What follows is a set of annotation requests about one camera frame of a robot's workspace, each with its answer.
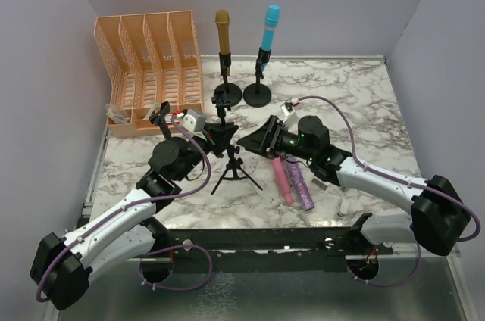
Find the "tripod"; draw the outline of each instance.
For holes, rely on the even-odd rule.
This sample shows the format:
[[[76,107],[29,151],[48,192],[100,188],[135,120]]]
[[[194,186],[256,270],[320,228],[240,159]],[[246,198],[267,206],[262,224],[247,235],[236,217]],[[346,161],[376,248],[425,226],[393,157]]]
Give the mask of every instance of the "tripod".
[[[240,148],[239,147],[234,147],[233,145],[229,145],[227,147],[227,156],[229,157],[229,163],[226,165],[226,170],[222,174],[222,176],[219,178],[219,181],[217,181],[216,186],[211,192],[211,195],[213,195],[217,187],[221,184],[223,180],[226,181],[240,181],[242,179],[249,179],[252,183],[256,185],[256,187],[260,190],[263,190],[263,188],[245,171],[242,169],[241,165],[244,163],[241,158],[235,158],[234,155],[239,153]],[[228,173],[230,170],[233,171],[233,177],[226,177],[226,173]],[[244,176],[239,176],[237,173],[237,170],[241,171]]]
[[[230,102],[227,100],[226,92],[217,90],[214,93],[214,97],[212,98],[212,104],[215,104],[215,107],[217,109],[217,116],[219,117],[219,119],[221,119],[221,126],[226,126],[226,120],[224,119],[226,117],[226,109],[230,111]],[[217,184],[212,190],[211,195],[216,192],[217,188],[223,180],[240,181],[242,179],[249,179],[252,183],[256,185],[256,187],[258,187],[258,189],[263,190],[263,188],[245,170],[242,169],[241,165],[243,164],[243,160],[241,158],[236,159],[235,157],[235,154],[238,154],[239,150],[239,147],[235,147],[233,145],[227,146],[227,156],[229,157],[229,162],[226,164],[226,170],[217,181]],[[226,174],[230,170],[233,171],[233,176],[226,177]],[[239,174],[237,173],[238,170],[241,171],[244,176],[239,176]]]

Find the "purple cable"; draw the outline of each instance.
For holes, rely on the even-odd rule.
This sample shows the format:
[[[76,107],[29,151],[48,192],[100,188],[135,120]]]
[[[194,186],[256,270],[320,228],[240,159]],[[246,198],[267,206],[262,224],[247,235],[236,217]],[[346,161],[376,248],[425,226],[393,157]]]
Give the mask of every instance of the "purple cable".
[[[146,202],[172,200],[174,198],[183,198],[185,196],[193,195],[196,192],[202,190],[208,184],[209,180],[211,179],[211,174],[212,174],[211,162],[209,161],[209,159],[208,159],[207,155],[205,154],[204,150],[200,147],[200,145],[194,139],[192,139],[192,137],[190,136],[190,134],[186,130],[184,130],[181,126],[179,126],[175,122],[175,116],[172,116],[171,117],[170,122],[174,125],[175,128],[177,128],[179,130],[179,132],[181,132],[185,137],[187,137],[187,139],[190,141],[190,143],[192,143],[194,145],[194,147],[196,147],[197,151],[200,152],[202,158],[205,161],[205,164],[207,164],[207,177],[205,178],[204,182],[199,187],[197,187],[196,189],[193,189],[193,190],[190,190],[188,192],[184,192],[183,194],[178,194],[178,195],[168,195],[168,196],[158,196],[158,197],[154,197],[154,198],[144,198],[142,200],[134,201],[131,204],[128,204],[125,207],[125,209],[128,209],[128,208],[133,207],[133,206],[136,206],[136,205],[144,204]],[[113,211],[106,218],[104,218],[99,223],[97,223],[96,225],[94,225],[91,229],[89,229],[86,232],[84,232],[80,237],[81,238],[85,238],[85,237],[89,236],[94,231],[96,231],[97,229],[99,229],[101,226],[103,226],[104,224],[106,224],[113,217],[117,216],[119,213],[122,213],[122,212],[124,212],[124,211],[121,208],[117,209],[116,211]],[[42,298],[42,290],[44,288],[45,282],[47,281],[47,278],[49,277],[49,275],[51,274],[52,270],[54,269],[55,265],[59,262],[59,260],[62,259],[62,257],[68,251],[70,251],[75,245],[77,245],[79,243],[80,242],[77,239],[75,241],[73,241],[72,243],[70,243],[48,265],[47,269],[44,272],[44,275],[40,279],[39,287],[37,287],[36,299],[37,299],[38,302],[47,302],[49,300],[49,298]]]
[[[150,283],[149,281],[147,281],[145,279],[145,275],[143,274],[143,270],[142,270],[142,265],[140,264],[139,274],[143,279],[142,285],[147,284],[147,285],[150,285],[151,287],[156,287],[156,288],[159,288],[159,289],[165,289],[165,290],[168,290],[168,291],[176,291],[176,292],[193,291],[193,290],[195,290],[197,288],[201,288],[203,285],[205,285],[205,283],[207,283],[209,281],[209,279],[211,279],[211,276],[212,276],[212,259],[211,259],[211,255],[209,254],[209,252],[206,251],[203,247],[201,247],[199,245],[174,245],[173,247],[161,249],[159,251],[151,251],[150,253],[147,253],[147,254],[144,254],[144,255],[155,255],[155,254],[164,253],[165,251],[173,251],[175,249],[181,249],[181,248],[187,248],[187,247],[199,249],[202,253],[205,254],[205,256],[208,259],[209,271],[207,272],[207,276],[201,282],[197,283],[196,285],[191,285],[190,287],[182,287],[182,288],[168,287],[166,285],[160,285],[158,283]]]
[[[300,166],[298,165],[298,158],[293,156],[288,157],[284,163],[291,182],[295,186],[295,191],[300,198],[300,204],[302,204],[303,210],[308,211],[313,209],[315,205],[311,200],[310,191],[303,178],[302,170],[300,170]]]
[[[352,127],[350,126],[350,123],[347,120],[346,115],[340,110],[339,107],[336,106],[335,103],[333,103],[330,99],[327,99],[327,98],[324,98],[323,96],[318,96],[318,95],[302,96],[298,100],[302,101],[302,100],[306,100],[306,99],[318,99],[318,100],[325,101],[326,103],[330,104],[337,111],[338,114],[340,114],[340,116],[342,117],[343,121],[345,122],[345,124],[347,126],[347,130],[349,131],[350,145],[351,145],[351,148],[352,148],[352,156],[354,157],[354,161],[360,167],[365,168],[367,171],[374,173],[378,176],[381,176],[385,179],[389,179],[391,181],[400,183],[402,185],[408,185],[408,183],[406,181],[404,181],[403,179],[400,179],[400,178],[392,176],[390,174],[381,172],[379,170],[375,170],[374,168],[367,166],[366,164],[364,164],[362,161],[360,161],[358,159],[357,151],[355,150],[355,137],[354,137],[354,132],[352,131]],[[460,201],[456,200],[455,198],[452,198],[451,196],[449,196],[449,195],[447,195],[444,192],[441,192],[439,190],[432,189],[430,187],[427,187],[427,186],[421,185],[421,184],[417,184],[417,183],[411,183],[409,185],[411,187],[414,187],[415,189],[421,189],[421,190],[429,191],[429,192],[432,192],[436,195],[441,196],[442,198],[445,198],[446,200],[450,201],[454,205],[460,207],[462,210],[466,211],[473,218],[473,220],[475,222],[475,231],[471,235],[465,236],[464,238],[460,238],[458,240],[459,242],[467,242],[469,240],[472,240],[472,239],[475,239],[476,237],[478,237],[478,234],[480,234],[480,231],[481,231],[481,223],[480,223],[480,219],[478,219],[478,216],[476,215],[476,213],[473,212],[472,209],[470,209],[468,206],[461,203]],[[419,268],[421,267],[421,247],[419,245],[417,245],[417,246],[418,246],[418,263],[416,264],[415,269],[412,271],[412,273],[408,277],[406,277],[405,279],[403,279],[400,282],[390,283],[389,285],[384,285],[384,284],[379,284],[379,283],[375,283],[375,284],[372,284],[372,285],[375,285],[377,287],[393,287],[393,286],[396,286],[396,285],[402,285],[403,283],[406,283],[407,281],[411,280],[416,275]],[[363,280],[363,279],[357,278],[357,280],[359,280],[359,282],[366,283],[366,281]]]
[[[422,263],[422,260],[423,260],[423,257],[421,256],[421,247],[419,246],[419,244],[416,244],[416,247],[418,248],[418,260],[416,262],[415,268],[413,269],[411,274],[409,274],[409,276],[407,276],[404,279],[401,279],[398,282],[394,282],[394,283],[370,282],[370,281],[366,281],[365,279],[357,277],[349,267],[347,267],[347,270],[354,276],[355,281],[360,282],[360,283],[364,283],[365,285],[371,285],[373,287],[381,287],[381,288],[396,287],[398,285],[404,285],[406,282],[413,279],[414,276],[418,273],[419,269],[421,268],[421,263]]]

